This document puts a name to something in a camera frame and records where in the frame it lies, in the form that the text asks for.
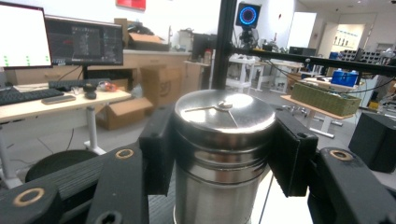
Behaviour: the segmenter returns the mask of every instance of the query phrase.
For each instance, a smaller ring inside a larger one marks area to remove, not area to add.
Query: storage bin
[[[361,103],[360,98],[302,83],[294,84],[290,98],[342,117],[355,114]]]

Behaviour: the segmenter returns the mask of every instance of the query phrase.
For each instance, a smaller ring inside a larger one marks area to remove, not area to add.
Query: canister lid
[[[195,91],[182,96],[175,112],[186,125],[218,133],[256,133],[275,122],[274,109],[234,91]]]

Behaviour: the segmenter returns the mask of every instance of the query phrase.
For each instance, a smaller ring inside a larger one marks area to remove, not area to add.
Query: robotic arm
[[[269,165],[284,194],[310,195],[314,223],[396,223],[396,202],[359,157],[317,150],[318,139],[273,106]],[[149,223],[148,194],[167,194],[175,159],[174,106],[139,141],[0,194],[0,223]]]

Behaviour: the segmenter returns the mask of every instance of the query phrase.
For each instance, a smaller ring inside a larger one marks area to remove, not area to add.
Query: ceiling
[[[396,4],[390,0],[298,0],[312,10],[324,10],[332,13],[370,13],[394,12]]]

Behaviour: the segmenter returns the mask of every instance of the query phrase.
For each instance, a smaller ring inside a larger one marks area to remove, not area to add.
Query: blue container
[[[329,59],[337,60],[338,52],[330,52]]]
[[[353,87],[358,79],[356,71],[344,72],[339,68],[332,73],[332,84]]]

